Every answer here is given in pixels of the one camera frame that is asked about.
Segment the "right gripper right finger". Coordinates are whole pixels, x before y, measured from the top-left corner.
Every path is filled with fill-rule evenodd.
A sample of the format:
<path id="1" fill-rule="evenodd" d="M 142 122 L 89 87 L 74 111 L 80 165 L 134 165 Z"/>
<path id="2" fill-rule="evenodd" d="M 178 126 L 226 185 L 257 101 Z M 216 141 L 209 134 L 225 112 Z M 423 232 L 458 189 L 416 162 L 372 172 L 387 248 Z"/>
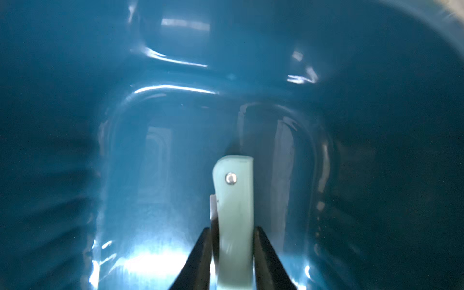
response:
<path id="1" fill-rule="evenodd" d="M 296 290 L 262 227 L 254 228 L 254 269 L 258 290 Z"/>

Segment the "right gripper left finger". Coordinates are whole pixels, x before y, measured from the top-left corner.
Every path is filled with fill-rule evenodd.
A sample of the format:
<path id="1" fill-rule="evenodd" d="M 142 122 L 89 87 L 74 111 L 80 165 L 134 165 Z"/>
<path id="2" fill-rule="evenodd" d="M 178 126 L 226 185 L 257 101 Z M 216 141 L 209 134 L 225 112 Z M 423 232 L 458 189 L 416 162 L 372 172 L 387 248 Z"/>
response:
<path id="1" fill-rule="evenodd" d="M 208 290 L 212 261 L 211 229 L 204 228 L 170 290 Z"/>

